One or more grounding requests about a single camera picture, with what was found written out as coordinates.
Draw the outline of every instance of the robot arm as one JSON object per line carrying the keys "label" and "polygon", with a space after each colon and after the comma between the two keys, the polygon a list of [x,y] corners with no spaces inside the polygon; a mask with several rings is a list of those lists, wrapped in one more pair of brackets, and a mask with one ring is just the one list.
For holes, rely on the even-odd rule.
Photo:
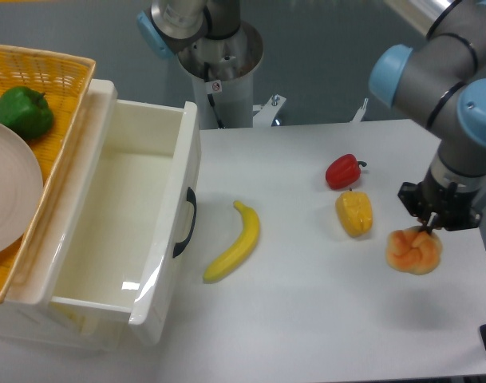
{"label": "robot arm", "polygon": [[370,90],[441,139],[424,180],[403,183],[399,198],[428,231],[478,227],[472,201],[486,181],[486,79],[467,81],[486,65],[486,0],[392,3],[429,42],[418,52],[390,48]]}
{"label": "robot arm", "polygon": [[154,0],[137,21],[151,49],[177,55],[190,75],[202,128],[252,126],[252,73],[263,42],[241,21],[239,0]]}

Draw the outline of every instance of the open drawer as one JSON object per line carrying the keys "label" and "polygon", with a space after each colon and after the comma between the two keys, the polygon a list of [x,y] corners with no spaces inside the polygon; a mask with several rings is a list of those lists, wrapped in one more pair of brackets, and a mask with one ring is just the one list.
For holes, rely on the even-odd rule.
{"label": "open drawer", "polygon": [[[69,169],[83,184],[65,181],[34,264],[8,298],[80,331],[86,322],[126,323],[152,345],[196,217],[197,111],[189,102],[183,109],[112,104],[104,124],[84,123],[78,145],[89,157]],[[88,129],[99,131],[90,134],[97,144]]]}

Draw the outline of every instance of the yellow basket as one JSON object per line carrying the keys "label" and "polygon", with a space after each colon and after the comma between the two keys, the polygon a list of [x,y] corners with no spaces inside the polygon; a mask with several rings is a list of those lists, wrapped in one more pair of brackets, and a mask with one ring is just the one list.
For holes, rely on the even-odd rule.
{"label": "yellow basket", "polygon": [[57,174],[66,158],[64,151],[76,138],[74,121],[95,66],[95,61],[88,58],[0,45],[0,95],[18,85],[44,92],[55,117],[48,133],[28,142],[41,166],[44,191],[25,234],[0,251],[0,303],[28,252],[34,229],[49,202],[50,191],[57,183]]}

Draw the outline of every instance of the orange bread roll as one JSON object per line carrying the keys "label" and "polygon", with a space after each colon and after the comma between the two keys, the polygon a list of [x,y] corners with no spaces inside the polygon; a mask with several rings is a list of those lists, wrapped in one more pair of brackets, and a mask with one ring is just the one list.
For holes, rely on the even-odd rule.
{"label": "orange bread roll", "polygon": [[415,275],[428,274],[440,264],[443,246],[439,237],[419,227],[390,233],[386,262],[395,270]]}

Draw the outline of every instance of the cable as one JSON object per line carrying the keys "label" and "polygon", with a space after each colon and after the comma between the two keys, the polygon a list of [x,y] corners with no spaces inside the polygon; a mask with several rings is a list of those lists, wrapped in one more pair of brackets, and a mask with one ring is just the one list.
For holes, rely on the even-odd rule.
{"label": "cable", "polygon": [[[208,62],[204,62],[204,64],[203,64],[203,80],[206,83],[209,82],[209,63]],[[214,113],[216,123],[218,124],[218,129],[225,129],[226,128],[225,124],[221,121],[221,118],[219,118],[219,115],[216,112],[214,97],[212,96],[212,93],[209,93],[207,95],[207,98],[209,100],[209,105],[212,107],[212,112]]]}

